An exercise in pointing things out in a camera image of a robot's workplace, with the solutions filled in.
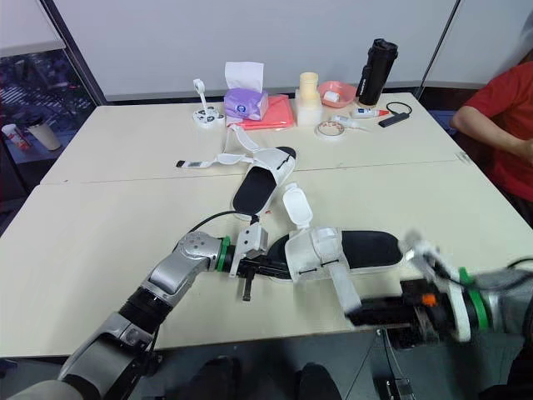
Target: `pink notebook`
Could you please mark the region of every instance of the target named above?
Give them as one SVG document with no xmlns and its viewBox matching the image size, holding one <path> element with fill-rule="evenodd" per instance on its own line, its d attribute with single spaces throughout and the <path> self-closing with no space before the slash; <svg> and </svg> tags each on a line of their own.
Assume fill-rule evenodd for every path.
<svg viewBox="0 0 533 400">
<path fill-rule="evenodd" d="M 235 123 L 236 125 L 243 127 L 245 130 L 290 128 L 294 125 L 291 103 L 286 94 L 278 94 L 276 96 L 268 97 L 268 109 L 265 112 L 265 117 L 263 117 L 261 121 L 242 119 L 240 122 L 232 122 L 232 119 L 235 118 L 227 117 L 227 125 Z"/>
</svg>

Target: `white wall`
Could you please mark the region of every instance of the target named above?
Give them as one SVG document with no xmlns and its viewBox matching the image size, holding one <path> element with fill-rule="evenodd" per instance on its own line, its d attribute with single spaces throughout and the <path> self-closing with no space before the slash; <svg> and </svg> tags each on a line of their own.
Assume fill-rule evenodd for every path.
<svg viewBox="0 0 533 400">
<path fill-rule="evenodd" d="M 0 57 L 65 45 L 37 0 L 0 0 Z"/>
<path fill-rule="evenodd" d="M 454 0 L 55 0 L 108 100 L 225 89 L 225 61 L 266 64 L 266 88 L 301 72 L 357 83 L 374 38 L 399 46 L 391 85 L 420 82 Z"/>
<path fill-rule="evenodd" d="M 428 86 L 478 88 L 533 48 L 533 0 L 463 0 Z"/>
</svg>

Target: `green ring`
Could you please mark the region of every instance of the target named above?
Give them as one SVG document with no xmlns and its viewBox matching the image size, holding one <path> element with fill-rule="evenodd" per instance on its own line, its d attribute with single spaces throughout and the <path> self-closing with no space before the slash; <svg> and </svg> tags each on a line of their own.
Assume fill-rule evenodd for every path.
<svg viewBox="0 0 533 400">
<path fill-rule="evenodd" d="M 474 278 L 468 274 L 466 268 L 459 268 L 459 277 L 461 279 L 461 283 L 470 284 L 474 282 Z M 486 315 L 485 304 L 481 298 L 480 291 L 468 289 L 468 296 L 470 297 L 472 304 L 474 305 L 474 309 L 476 310 L 478 328 L 480 331 L 488 329 L 489 318 Z"/>
<path fill-rule="evenodd" d="M 226 258 L 227 247 L 230 245 L 231 239 L 229 236 L 226 236 L 222 239 L 222 244 L 220 246 L 220 254 L 218 255 L 217 261 L 217 271 L 222 272 L 222 267 L 224 266 L 224 259 Z"/>
</svg>

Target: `pink bowl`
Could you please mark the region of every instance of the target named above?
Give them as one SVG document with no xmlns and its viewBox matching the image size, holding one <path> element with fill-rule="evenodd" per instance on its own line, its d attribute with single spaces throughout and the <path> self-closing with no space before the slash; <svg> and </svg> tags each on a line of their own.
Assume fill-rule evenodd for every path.
<svg viewBox="0 0 533 400">
<path fill-rule="evenodd" d="M 341 96 L 339 101 L 330 102 L 328 100 L 324 100 L 324 93 L 328 91 L 339 93 Z M 343 108 L 351 103 L 353 99 L 356 98 L 356 91 L 357 89 L 352 85 L 340 81 L 326 81 L 318 87 L 322 104 L 326 104 L 327 106 L 334 108 Z"/>
</svg>

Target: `tissue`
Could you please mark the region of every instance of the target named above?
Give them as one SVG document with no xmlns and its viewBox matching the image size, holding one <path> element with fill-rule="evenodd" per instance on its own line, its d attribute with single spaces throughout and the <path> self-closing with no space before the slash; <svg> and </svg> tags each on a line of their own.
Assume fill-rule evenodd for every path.
<svg viewBox="0 0 533 400">
<path fill-rule="evenodd" d="M 226 115 L 261 121 L 268 109 L 268 93 L 263 91 L 261 62 L 226 62 L 229 90 L 224 96 Z"/>
</svg>

